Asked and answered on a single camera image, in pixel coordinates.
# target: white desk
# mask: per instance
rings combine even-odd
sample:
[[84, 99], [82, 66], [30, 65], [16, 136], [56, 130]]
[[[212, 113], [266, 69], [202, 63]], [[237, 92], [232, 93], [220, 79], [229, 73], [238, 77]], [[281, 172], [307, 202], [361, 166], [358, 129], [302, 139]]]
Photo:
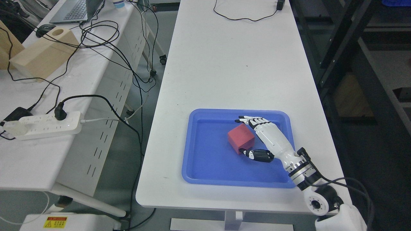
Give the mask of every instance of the white desk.
[[[63, 2], [57, 3], [40, 24], [48, 23]], [[136, 70], [145, 45], [140, 14], [129, 3], [118, 10], [107, 1], [97, 21], [101, 20], [113, 20], [119, 24], [121, 37], [113, 43], [125, 53]], [[72, 28], [76, 25], [60, 26]], [[75, 28], [73, 32], [79, 40], [80, 29]], [[92, 32], [108, 39], [114, 30], [99, 27]], [[24, 46], [29, 46], [36, 39], [32, 33]], [[112, 50], [106, 47], [98, 47], [96, 50], [124, 64]], [[59, 76], [64, 69], [65, 64], [48, 80]], [[16, 79], [24, 78], [16, 70], [12, 73]], [[107, 97], [116, 111], [121, 113], [132, 83], [132, 73], [90, 49], [80, 49], [71, 58], [67, 74], [54, 83], [62, 88], [59, 101], [72, 95], [100, 94]], [[0, 118], [5, 118], [18, 106], [30, 107], [46, 85], [46, 82], [35, 81], [12, 82], [8, 73], [1, 71]], [[45, 114], [54, 105], [56, 94], [57, 88], [50, 86], [32, 113]], [[95, 98], [70, 100], [66, 103], [65, 110], [81, 111], [86, 119], [115, 118], [106, 102]], [[124, 216], [125, 211], [92, 198], [116, 126], [117, 122], [99, 121], [84, 124], [78, 135], [27, 141], [0, 139], [0, 189], [49, 191], [72, 197], [74, 201], [115, 216]]]
[[[260, 18], [276, 6], [221, 2], [218, 12], [233, 18]], [[213, 12], [214, 3], [181, 1], [136, 200], [156, 208], [310, 213], [297, 187], [197, 185], [182, 178], [188, 117], [198, 108], [284, 111], [296, 148], [305, 147], [326, 177], [343, 176], [289, 2], [256, 23], [228, 21]], [[348, 190], [337, 191], [351, 203]]]

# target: warning label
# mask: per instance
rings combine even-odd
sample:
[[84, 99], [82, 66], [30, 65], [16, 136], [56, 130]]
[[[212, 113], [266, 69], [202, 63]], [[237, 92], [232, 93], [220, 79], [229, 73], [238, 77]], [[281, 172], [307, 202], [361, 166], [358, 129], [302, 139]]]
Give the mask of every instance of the warning label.
[[43, 228], [64, 229], [67, 217], [48, 217]]

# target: laptop keyboard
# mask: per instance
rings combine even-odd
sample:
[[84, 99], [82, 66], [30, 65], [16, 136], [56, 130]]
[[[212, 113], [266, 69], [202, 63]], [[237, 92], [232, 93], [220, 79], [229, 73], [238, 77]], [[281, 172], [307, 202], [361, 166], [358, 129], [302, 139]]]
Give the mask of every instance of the laptop keyboard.
[[86, 0], [79, 0], [73, 7], [73, 9], [64, 17], [64, 19], [67, 20], [84, 18], [85, 14], [87, 13], [85, 2]]

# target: robotic hand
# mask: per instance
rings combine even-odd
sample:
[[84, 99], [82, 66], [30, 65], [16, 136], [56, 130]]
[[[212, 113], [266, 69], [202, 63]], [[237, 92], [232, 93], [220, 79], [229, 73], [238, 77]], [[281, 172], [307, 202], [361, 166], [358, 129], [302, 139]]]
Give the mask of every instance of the robotic hand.
[[[294, 151], [290, 142], [278, 127], [262, 117], [239, 116], [236, 122], [249, 125], [266, 145], [268, 150], [245, 150], [240, 152], [252, 160], [271, 162], [281, 160], [284, 169], [295, 185], [304, 193], [305, 202], [312, 213], [319, 216], [315, 221], [317, 231], [366, 231], [367, 226], [358, 209], [344, 204], [337, 191], [327, 183], [311, 164], [304, 148]], [[337, 215], [326, 217], [333, 210]]]

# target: red foam block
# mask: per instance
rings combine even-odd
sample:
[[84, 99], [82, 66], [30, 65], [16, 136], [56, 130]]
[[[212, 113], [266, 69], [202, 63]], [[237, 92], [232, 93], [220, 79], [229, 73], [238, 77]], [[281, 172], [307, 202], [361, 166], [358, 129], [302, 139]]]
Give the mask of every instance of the red foam block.
[[255, 136], [245, 124], [241, 124], [240, 126], [229, 131], [227, 135], [229, 143], [237, 154], [240, 154], [240, 148], [250, 149], [254, 146]]

